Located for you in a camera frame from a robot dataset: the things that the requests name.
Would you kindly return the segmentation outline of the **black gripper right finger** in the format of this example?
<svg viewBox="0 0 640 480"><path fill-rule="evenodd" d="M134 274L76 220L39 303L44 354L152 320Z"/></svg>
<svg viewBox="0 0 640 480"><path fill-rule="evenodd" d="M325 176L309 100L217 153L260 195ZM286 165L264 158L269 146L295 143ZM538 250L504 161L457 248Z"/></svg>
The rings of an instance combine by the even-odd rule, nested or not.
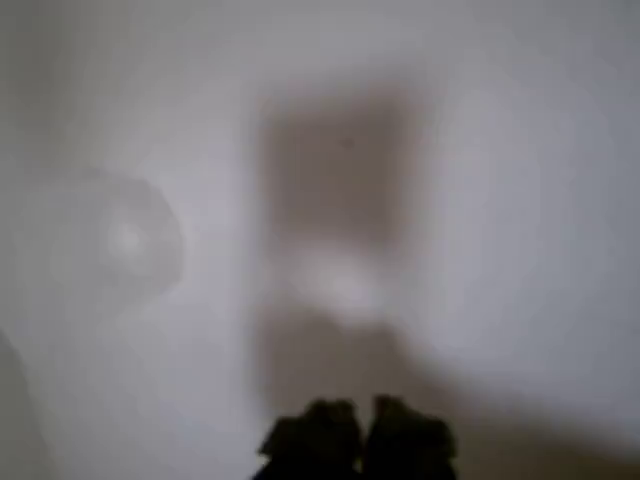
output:
<svg viewBox="0 0 640 480"><path fill-rule="evenodd" d="M402 398L377 395L364 443L365 479L455 479L455 437L442 419Z"/></svg>

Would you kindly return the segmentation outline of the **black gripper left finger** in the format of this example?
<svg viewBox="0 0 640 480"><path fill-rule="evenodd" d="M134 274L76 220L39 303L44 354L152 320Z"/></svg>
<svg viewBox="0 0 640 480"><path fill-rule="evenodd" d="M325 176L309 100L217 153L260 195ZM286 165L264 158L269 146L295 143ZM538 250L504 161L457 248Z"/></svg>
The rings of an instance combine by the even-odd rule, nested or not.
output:
<svg viewBox="0 0 640 480"><path fill-rule="evenodd" d="M258 454L255 479L359 479L362 433L347 399L316 399L295 416L277 418Z"/></svg>

